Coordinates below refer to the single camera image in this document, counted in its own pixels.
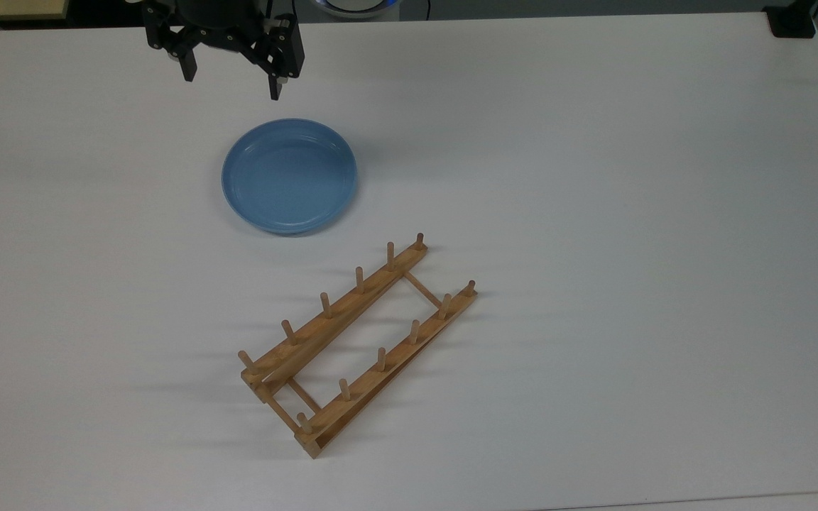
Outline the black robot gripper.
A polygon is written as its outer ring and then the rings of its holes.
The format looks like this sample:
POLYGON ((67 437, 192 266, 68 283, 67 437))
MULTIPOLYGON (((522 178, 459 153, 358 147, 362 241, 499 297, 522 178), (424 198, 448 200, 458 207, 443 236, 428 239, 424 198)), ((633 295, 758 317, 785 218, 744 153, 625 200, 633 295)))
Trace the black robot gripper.
POLYGON ((185 81, 194 81, 194 48, 204 43, 223 48, 228 35, 241 40, 241 54, 263 69, 270 97, 279 100, 283 85, 301 75, 304 43, 292 11, 276 1, 142 1, 141 14, 151 48, 179 62, 185 81))

